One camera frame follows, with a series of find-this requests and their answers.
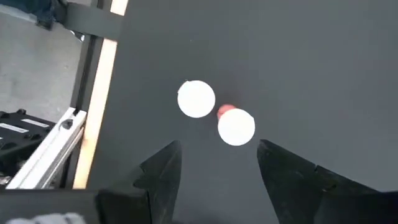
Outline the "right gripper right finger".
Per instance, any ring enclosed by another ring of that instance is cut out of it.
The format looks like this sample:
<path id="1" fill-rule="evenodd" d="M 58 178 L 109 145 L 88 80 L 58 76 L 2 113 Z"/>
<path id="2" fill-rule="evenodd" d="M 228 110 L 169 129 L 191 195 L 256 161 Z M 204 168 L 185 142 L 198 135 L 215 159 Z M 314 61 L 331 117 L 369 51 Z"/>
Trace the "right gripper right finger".
<path id="1" fill-rule="evenodd" d="M 361 195 L 373 189 L 316 165 L 265 139 L 257 147 L 262 181 L 280 224 L 315 224 L 324 194 Z"/>

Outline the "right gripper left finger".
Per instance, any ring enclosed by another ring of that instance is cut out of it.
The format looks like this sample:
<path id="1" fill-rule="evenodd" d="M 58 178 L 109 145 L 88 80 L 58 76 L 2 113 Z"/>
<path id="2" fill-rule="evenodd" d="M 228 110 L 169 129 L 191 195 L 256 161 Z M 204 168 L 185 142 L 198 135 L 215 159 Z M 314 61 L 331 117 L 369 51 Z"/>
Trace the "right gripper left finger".
<path id="1" fill-rule="evenodd" d="M 143 174 L 134 186 L 147 191 L 151 224 L 173 224 L 182 168 L 182 148 L 172 141 L 139 167 Z"/>

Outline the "red medicine bottle white cap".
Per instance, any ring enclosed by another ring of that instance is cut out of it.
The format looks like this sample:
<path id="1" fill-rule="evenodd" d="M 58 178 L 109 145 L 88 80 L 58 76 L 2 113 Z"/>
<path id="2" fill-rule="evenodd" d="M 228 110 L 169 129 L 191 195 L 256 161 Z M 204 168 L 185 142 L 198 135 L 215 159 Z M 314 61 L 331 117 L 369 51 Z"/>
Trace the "red medicine bottle white cap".
<path id="1" fill-rule="evenodd" d="M 256 130 L 255 119 L 245 110 L 234 105 L 222 105 L 217 112 L 220 138 L 231 146 L 248 143 Z"/>
<path id="2" fill-rule="evenodd" d="M 208 115 L 215 106 L 215 93 L 209 84 L 200 80 L 186 81 L 177 92 L 180 110 L 191 118 Z"/>

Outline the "black table mat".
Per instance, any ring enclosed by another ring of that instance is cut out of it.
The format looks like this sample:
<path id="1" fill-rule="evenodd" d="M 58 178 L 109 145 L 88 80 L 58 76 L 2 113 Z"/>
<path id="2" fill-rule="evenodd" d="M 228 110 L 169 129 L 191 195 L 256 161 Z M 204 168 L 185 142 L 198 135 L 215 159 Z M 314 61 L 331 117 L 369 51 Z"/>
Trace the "black table mat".
<path id="1" fill-rule="evenodd" d="M 202 118 L 183 83 L 215 93 Z M 218 133 L 247 111 L 242 146 Z M 268 139 L 376 190 L 398 190 L 398 0 L 129 0 L 88 188 L 182 147 L 178 222 L 276 224 L 257 163 Z"/>

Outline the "person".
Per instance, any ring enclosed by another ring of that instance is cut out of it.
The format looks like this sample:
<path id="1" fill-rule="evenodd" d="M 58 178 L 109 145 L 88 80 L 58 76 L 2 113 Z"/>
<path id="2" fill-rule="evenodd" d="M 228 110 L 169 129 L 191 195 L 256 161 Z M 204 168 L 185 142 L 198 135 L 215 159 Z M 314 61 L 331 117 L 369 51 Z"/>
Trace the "person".
<path id="1" fill-rule="evenodd" d="M 55 22 L 65 20 L 68 3 L 64 0 L 0 0 L 0 5 L 31 14 L 36 17 L 37 26 L 52 30 Z"/>

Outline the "silver aluminium mounting rail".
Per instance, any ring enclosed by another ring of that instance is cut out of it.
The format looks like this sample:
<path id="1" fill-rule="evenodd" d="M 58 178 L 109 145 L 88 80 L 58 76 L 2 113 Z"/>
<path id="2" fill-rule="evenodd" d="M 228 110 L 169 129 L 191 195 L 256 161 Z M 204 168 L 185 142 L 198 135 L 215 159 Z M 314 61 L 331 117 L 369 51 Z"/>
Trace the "silver aluminium mounting rail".
<path id="1" fill-rule="evenodd" d="M 6 189 L 46 189 L 83 135 L 87 112 L 69 108 Z"/>

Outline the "black aluminium table frame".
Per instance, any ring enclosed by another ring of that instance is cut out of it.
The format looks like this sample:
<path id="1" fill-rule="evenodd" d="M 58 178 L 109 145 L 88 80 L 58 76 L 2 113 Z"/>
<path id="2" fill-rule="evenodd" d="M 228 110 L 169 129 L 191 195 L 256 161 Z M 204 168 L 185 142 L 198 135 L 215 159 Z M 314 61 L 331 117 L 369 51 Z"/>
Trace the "black aluminium table frame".
<path id="1" fill-rule="evenodd" d="M 84 35 L 70 106 L 86 119 L 65 171 L 65 185 L 84 189 L 88 183 L 109 93 L 119 31 L 128 0 L 91 0 L 68 5 L 64 27 Z"/>

